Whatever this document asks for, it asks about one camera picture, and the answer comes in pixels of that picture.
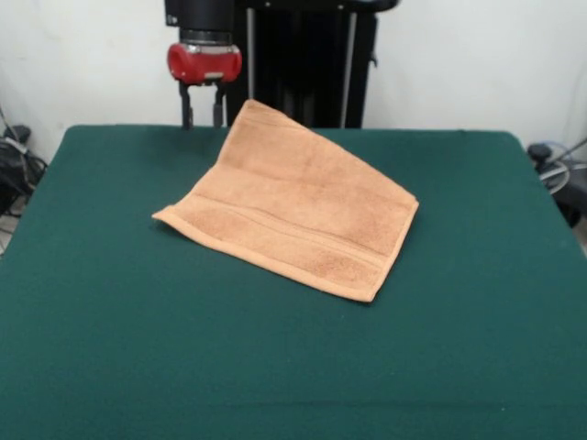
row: cable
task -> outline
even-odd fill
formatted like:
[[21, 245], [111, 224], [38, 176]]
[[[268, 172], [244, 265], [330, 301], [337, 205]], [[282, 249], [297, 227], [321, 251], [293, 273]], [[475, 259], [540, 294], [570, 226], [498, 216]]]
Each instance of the cable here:
[[565, 176], [564, 176], [563, 180], [558, 185], [556, 185], [554, 188], [550, 188], [551, 195], [554, 195], [554, 194], [558, 193], [560, 190], [562, 190], [565, 186], [567, 186], [567, 184], [569, 183], [569, 180], [570, 180], [569, 167], [567, 167], [567, 165], [565, 165], [564, 163], [562, 163], [558, 160], [555, 162], [555, 164], [559, 165], [559, 168], [557, 170], [551, 170], [551, 171], [540, 174], [540, 180], [545, 182], [548, 179], [552, 179], [553, 177], [556, 177], [556, 176], [564, 173]]
[[554, 140], [542, 140], [538, 142], [538, 144], [544, 144], [551, 147], [558, 147], [559, 149], [562, 149], [564, 152], [569, 151], [569, 147]]
[[18, 133], [17, 131], [6, 122], [6, 118], [4, 116], [4, 110], [2, 110], [2, 105], [0, 104], [0, 118], [2, 118], [2, 122], [4, 123], [4, 125], [6, 126], [6, 128], [8, 128], [10, 130], [10, 133], [12, 133], [12, 136], [14, 137], [16, 142], [20, 142], [20, 138], [18, 137]]
[[575, 170], [587, 170], [587, 163], [580, 163], [578, 165], [575, 165], [573, 167], [570, 167], [570, 169], [568, 167], [560, 167], [557, 170], [551, 170], [545, 173], [540, 174], [540, 180], [541, 181], [546, 181], [548, 179], [552, 179], [553, 177], [556, 177], [560, 174], [563, 174], [567, 171], [575, 171]]
[[587, 137], [584, 140], [582, 140], [581, 142], [579, 142], [577, 145], [575, 145], [573, 148], [569, 149], [568, 151], [565, 151], [564, 153], [562, 153], [561, 155], [559, 155], [555, 159], [551, 160], [549, 163], [555, 163], [561, 159], [564, 159], [567, 156], [569, 156], [570, 154], [572, 154], [573, 152], [580, 149], [581, 147], [584, 147], [585, 145], [587, 145]]

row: towel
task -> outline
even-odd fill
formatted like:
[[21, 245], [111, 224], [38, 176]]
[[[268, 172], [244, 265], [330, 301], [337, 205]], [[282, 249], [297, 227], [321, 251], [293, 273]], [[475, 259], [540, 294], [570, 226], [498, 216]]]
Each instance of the towel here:
[[206, 247], [370, 303], [417, 207], [334, 142], [248, 100], [216, 164], [153, 218]]

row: table surface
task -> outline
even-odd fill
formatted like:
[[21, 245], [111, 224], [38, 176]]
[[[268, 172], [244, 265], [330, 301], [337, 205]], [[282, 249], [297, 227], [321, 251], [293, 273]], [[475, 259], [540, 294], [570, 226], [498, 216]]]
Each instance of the table surface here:
[[71, 129], [0, 262], [0, 438], [585, 438], [585, 258], [519, 143], [322, 133], [421, 203], [370, 305], [151, 220], [226, 131]]

